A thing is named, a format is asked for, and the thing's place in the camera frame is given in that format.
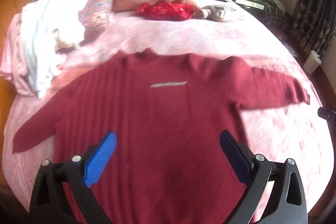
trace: wooden door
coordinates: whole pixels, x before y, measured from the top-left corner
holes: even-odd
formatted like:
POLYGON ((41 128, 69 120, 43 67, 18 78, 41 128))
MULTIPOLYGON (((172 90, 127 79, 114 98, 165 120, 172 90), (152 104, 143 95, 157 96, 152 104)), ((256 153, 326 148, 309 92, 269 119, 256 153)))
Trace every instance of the wooden door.
MULTIPOLYGON (((0 0, 0 58, 2 57, 3 44, 13 16, 20 13, 22 7, 31 1, 32 0, 0 0)), ((7 185, 2 173, 3 131, 15 96, 16 91, 14 86, 0 78, 0 185, 7 185)))

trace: pink towel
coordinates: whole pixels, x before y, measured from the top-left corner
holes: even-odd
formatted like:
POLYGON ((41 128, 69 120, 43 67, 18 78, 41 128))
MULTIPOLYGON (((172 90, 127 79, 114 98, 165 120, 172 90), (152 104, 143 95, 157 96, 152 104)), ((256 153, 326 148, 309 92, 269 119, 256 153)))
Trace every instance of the pink towel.
POLYGON ((28 74, 25 54, 20 39, 20 14, 16 14, 8 28, 0 65, 0 76, 12 82, 16 91, 25 96, 34 96, 26 75, 28 74))

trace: curtain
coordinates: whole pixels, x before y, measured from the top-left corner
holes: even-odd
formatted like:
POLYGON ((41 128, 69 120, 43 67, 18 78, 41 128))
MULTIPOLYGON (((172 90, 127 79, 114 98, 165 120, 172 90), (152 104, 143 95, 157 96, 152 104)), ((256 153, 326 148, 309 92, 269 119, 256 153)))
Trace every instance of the curtain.
POLYGON ((336 26, 336 0, 298 0, 290 34, 305 53, 326 51, 336 26))

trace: plaid blanket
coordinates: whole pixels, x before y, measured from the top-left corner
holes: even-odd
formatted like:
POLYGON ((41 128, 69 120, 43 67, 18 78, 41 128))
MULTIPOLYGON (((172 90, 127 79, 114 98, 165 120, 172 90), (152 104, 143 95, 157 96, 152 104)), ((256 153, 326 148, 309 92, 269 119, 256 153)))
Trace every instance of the plaid blanket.
POLYGON ((265 25, 278 27, 284 33, 287 33, 289 27, 293 24, 291 16, 287 12, 281 11, 277 5, 270 0, 265 0, 265 5, 263 23, 265 25))

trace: pink bedsheet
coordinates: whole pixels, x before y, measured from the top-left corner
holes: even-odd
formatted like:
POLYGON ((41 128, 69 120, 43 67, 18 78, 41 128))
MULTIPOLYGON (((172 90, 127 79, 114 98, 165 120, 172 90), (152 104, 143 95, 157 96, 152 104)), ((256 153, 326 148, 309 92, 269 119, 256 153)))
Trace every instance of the pink bedsheet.
MULTIPOLYGON (((204 6, 214 3, 218 2, 203 0, 204 6)), ((249 147, 254 153, 279 162, 289 157, 295 159, 310 211, 325 190, 334 166, 327 123, 317 116, 320 100, 312 83, 280 41, 252 15, 233 2, 229 5, 244 14, 243 20, 229 23, 195 19, 151 21, 137 17, 134 12, 117 13, 111 26, 97 40, 67 55, 62 74, 42 100, 17 95, 5 128, 3 172, 24 207, 29 208, 41 161, 53 160, 54 138, 13 155, 15 132, 61 87, 108 60, 118 50, 133 53, 150 47, 163 55, 193 52, 217 58, 240 56, 252 66, 281 71, 299 79, 311 96, 310 105, 302 103, 280 109, 244 111, 242 115, 249 147)), ((256 219, 262 215, 270 191, 271 185, 265 191, 256 219)))

